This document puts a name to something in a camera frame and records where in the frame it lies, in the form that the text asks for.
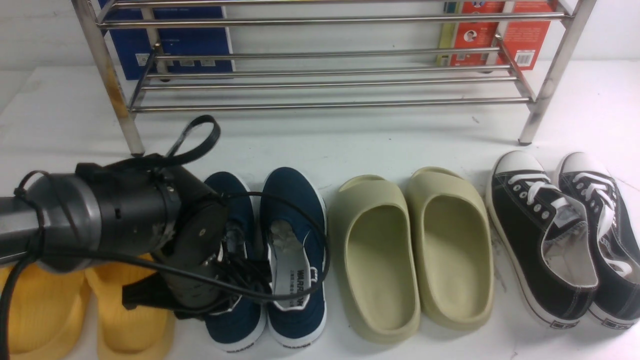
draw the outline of blue box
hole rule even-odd
[[[99,0],[103,7],[109,0]],[[222,7],[207,8],[159,8],[154,9],[157,20],[223,19]],[[113,11],[106,20],[142,20],[140,9]],[[137,80],[142,75],[151,45],[145,29],[109,30],[127,80]],[[170,55],[223,55],[231,53],[228,29],[158,29],[165,54]],[[173,61],[168,70],[174,73],[232,72],[231,60]]]

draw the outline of white toe cap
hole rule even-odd
[[[567,155],[562,165],[562,173],[593,171],[606,176],[611,176],[607,168],[598,160],[584,152],[574,152]]]
[[[494,174],[518,170],[544,171],[545,169],[533,155],[524,151],[512,151],[501,157]]]

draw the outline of book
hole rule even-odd
[[[99,0],[100,7],[109,0]],[[223,19],[225,9],[220,6],[201,8],[157,8],[154,17],[158,20]],[[107,20],[141,20],[140,9],[118,9],[111,12]],[[226,55],[232,53],[227,28],[158,29],[165,54],[171,55]],[[151,45],[146,29],[109,30],[118,53],[118,59],[127,80],[137,80],[147,64]],[[172,73],[232,72],[231,60],[181,60],[167,64]]]
[[[455,13],[531,13],[551,12],[548,3],[515,1],[466,1],[458,3]],[[445,13],[452,13],[445,6]],[[440,48],[468,49],[490,47],[496,32],[504,34],[504,43],[521,70],[531,70],[536,64],[542,43],[550,25],[549,21],[527,22],[465,22],[453,28],[444,24]],[[504,63],[497,54],[452,54],[438,57],[440,66],[486,65]]]

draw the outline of sneaker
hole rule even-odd
[[[218,193],[248,192],[249,188],[228,172],[217,172],[204,182]],[[229,215],[225,225],[225,241],[229,252],[253,259],[252,241],[255,235],[255,215],[251,198],[239,197],[229,201]],[[214,344],[226,352],[250,348],[262,334],[267,314],[263,306],[244,297],[232,297],[228,304],[204,316]]]
[[[589,311],[606,327],[628,329],[640,318],[640,250],[618,185],[601,163],[583,152],[564,158],[556,180],[563,193],[587,209],[589,243],[600,278]]]
[[[274,170],[264,193],[297,205],[326,234],[324,200],[307,178],[292,168]],[[325,242],[321,234],[296,210],[273,199],[260,200],[260,226],[271,264],[275,294],[293,294],[317,282],[324,268]],[[324,285],[311,295],[267,305],[273,337],[284,347],[303,348],[316,340],[326,322]]]
[[[561,193],[522,151],[495,164],[486,203],[527,308],[551,328],[576,326],[598,287],[585,207]]]

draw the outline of navy blue sneaker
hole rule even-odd
[[[249,188],[228,172],[217,172],[204,182],[218,193],[242,193]],[[229,252],[255,257],[255,213],[251,198],[239,197],[229,201],[229,218],[225,226],[225,241]],[[233,297],[216,312],[204,316],[209,335],[216,347],[226,352],[250,348],[260,337],[267,323],[263,306],[244,297]]]
[[[326,234],[324,200],[307,178],[292,168],[274,170],[264,183],[264,193],[297,205]],[[322,234],[297,211],[276,200],[260,200],[260,226],[271,264],[271,288],[276,294],[309,289],[324,267]],[[320,337],[326,323],[323,287],[311,295],[267,305],[273,337],[284,347],[304,348]]]

